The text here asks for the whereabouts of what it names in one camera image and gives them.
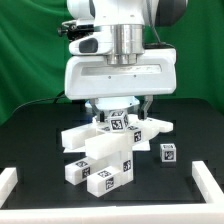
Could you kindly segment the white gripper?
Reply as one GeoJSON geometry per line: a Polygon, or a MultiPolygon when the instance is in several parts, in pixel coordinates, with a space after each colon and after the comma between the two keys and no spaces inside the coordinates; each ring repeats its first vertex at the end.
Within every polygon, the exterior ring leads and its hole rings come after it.
{"type": "Polygon", "coordinates": [[[144,96],[140,100],[138,118],[145,120],[153,102],[152,95],[170,94],[176,89],[176,51],[150,49],[133,65],[109,65],[104,56],[74,56],[65,71],[65,95],[71,99],[90,99],[99,122],[104,112],[96,106],[106,97],[144,96]]]}

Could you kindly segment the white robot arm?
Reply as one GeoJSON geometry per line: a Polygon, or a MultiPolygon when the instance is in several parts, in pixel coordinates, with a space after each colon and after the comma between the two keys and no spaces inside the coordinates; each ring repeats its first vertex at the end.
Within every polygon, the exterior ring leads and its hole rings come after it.
{"type": "Polygon", "coordinates": [[[117,108],[145,98],[140,116],[154,95],[176,89],[176,50],[144,30],[175,24],[188,0],[67,0],[72,57],[65,70],[65,95],[87,99],[99,120],[117,108]]]}

